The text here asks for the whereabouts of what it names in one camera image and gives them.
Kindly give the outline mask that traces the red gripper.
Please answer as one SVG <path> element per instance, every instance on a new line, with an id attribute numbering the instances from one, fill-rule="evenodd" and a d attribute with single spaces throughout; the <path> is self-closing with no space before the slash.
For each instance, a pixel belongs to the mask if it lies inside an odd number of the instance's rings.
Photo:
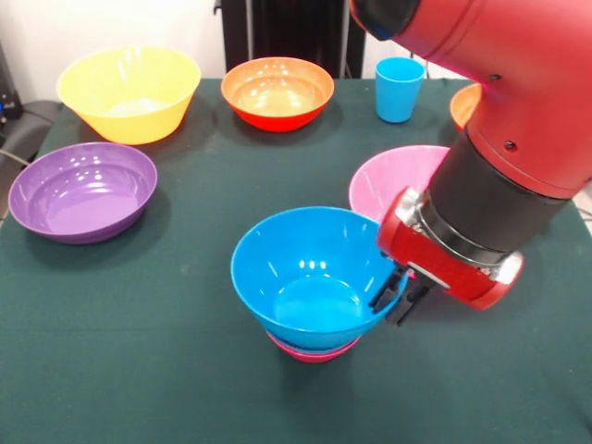
<path id="1" fill-rule="evenodd" d="M 376 244 L 398 268 L 368 303 L 373 315 L 400 298 L 386 315 L 389 324 L 400 327 L 433 288 L 477 310 L 491 307 L 510 290 L 523 270 L 521 253 L 481 251 L 451 228 L 450 239 L 459 244 L 452 248 L 432 229 L 442 224 L 427 194 L 406 187 L 396 196 L 379 225 Z M 416 279 L 401 295 L 409 271 Z"/>

